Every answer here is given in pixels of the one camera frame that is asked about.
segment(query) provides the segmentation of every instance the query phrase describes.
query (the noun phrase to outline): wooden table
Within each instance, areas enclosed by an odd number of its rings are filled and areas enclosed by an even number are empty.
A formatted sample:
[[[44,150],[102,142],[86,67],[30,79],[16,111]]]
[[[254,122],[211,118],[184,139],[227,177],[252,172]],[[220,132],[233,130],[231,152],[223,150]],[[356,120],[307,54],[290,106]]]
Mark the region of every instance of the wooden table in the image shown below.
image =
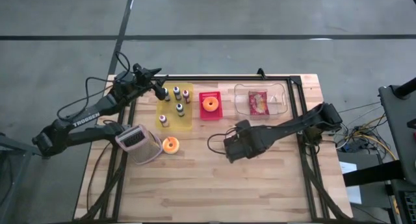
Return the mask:
[[[323,102],[317,75],[301,75],[307,108]],[[310,221],[304,176],[295,135],[278,140],[267,152],[230,164],[224,155],[207,148],[207,138],[224,133],[239,120],[234,105],[236,84],[275,84],[280,81],[198,81],[194,85],[191,132],[161,132],[155,127],[157,98],[148,92],[136,103],[134,125],[146,128],[164,139],[175,136],[181,144],[175,155],[162,154],[153,162],[138,166],[129,158],[118,221]],[[224,118],[220,121],[199,119],[198,93],[220,91]],[[298,95],[296,102],[300,114]],[[277,125],[293,118],[290,105],[278,119],[251,121],[252,125]],[[117,116],[99,119],[116,120]],[[107,142],[94,142],[75,211],[86,212],[86,190],[92,168]],[[221,149],[222,138],[212,147]],[[100,195],[107,175],[110,149],[104,154],[90,192],[90,205]],[[318,154],[324,187],[341,210],[352,216],[337,152],[332,143],[322,143]],[[319,209],[319,199],[314,191]],[[110,201],[109,213],[113,202]]]

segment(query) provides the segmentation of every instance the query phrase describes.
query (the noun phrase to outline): red tray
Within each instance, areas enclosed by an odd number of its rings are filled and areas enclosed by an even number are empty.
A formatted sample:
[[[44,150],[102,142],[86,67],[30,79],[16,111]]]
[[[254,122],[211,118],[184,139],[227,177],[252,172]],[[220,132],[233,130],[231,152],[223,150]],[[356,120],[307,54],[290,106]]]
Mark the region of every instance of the red tray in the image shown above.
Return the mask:
[[[208,112],[202,107],[203,100],[207,97],[215,97],[218,99],[218,108],[215,111]],[[202,120],[219,120],[222,119],[222,103],[220,92],[200,93],[200,117]]]

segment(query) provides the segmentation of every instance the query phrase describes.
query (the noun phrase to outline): toy donut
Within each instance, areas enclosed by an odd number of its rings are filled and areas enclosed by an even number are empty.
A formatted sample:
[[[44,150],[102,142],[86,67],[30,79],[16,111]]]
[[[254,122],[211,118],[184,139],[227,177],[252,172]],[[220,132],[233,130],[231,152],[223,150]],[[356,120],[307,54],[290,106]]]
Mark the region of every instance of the toy donut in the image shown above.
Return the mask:
[[[167,137],[162,143],[163,151],[168,154],[174,154],[179,150],[179,140],[174,137]]]
[[[218,108],[218,99],[215,97],[207,97],[203,100],[202,107],[208,112],[213,112]]]

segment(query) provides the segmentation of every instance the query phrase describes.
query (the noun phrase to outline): concrete floor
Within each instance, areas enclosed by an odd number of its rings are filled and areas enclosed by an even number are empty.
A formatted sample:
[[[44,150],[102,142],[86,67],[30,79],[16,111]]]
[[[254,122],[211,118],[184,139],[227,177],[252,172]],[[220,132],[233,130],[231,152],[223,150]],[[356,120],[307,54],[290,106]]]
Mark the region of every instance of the concrete floor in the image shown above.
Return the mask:
[[[0,0],[0,12],[6,12],[0,14],[0,36],[117,35],[126,2]],[[412,0],[134,0],[126,34],[406,34],[416,29],[415,13]],[[87,77],[107,76],[114,46],[0,41],[0,132],[30,142],[58,108],[85,95]],[[254,73],[260,67],[267,73],[317,73],[325,101],[338,110],[378,101],[378,87],[416,74],[416,40],[124,42],[122,51],[131,62],[169,74]],[[90,90],[102,87],[95,82]],[[344,113],[344,122],[371,108]],[[355,124],[381,114],[379,109]],[[392,144],[387,125],[379,132]],[[34,157],[14,223],[69,221],[88,150],[86,145],[50,160]]]

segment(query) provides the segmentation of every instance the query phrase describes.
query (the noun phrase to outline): metal grater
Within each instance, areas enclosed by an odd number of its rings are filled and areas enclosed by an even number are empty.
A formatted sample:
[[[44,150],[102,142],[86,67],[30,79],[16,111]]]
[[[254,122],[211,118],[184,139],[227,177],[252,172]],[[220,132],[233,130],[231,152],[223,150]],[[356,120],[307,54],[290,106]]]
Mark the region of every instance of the metal grater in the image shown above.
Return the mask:
[[[163,150],[160,139],[140,124],[116,136],[116,141],[138,165],[153,160]]]

